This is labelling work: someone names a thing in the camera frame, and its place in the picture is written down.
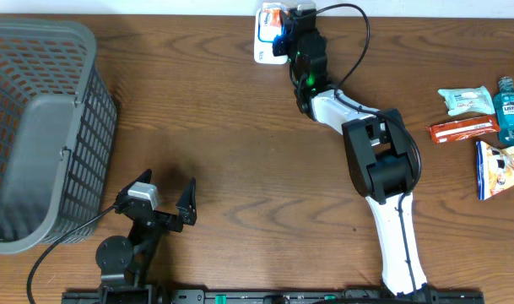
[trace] wood grain surface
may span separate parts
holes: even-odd
[[[343,140],[298,112],[286,66],[253,61],[253,18],[41,17],[89,26],[120,101],[104,208],[146,168],[163,210],[174,211],[197,178],[197,224],[164,238],[151,280],[222,290],[380,284],[375,223],[350,181]],[[363,22],[317,22],[338,79],[361,52]],[[514,20],[373,18],[371,30],[343,89],[367,106],[397,107],[418,143],[414,227],[428,280],[514,303],[514,188],[478,201],[475,140],[436,145],[425,131],[450,120],[439,88],[485,85],[494,95],[499,77],[514,78]],[[36,301],[96,288],[95,249],[130,227],[109,214],[89,240],[58,247],[35,276]],[[45,249],[0,255],[0,303],[26,302],[28,273]]]

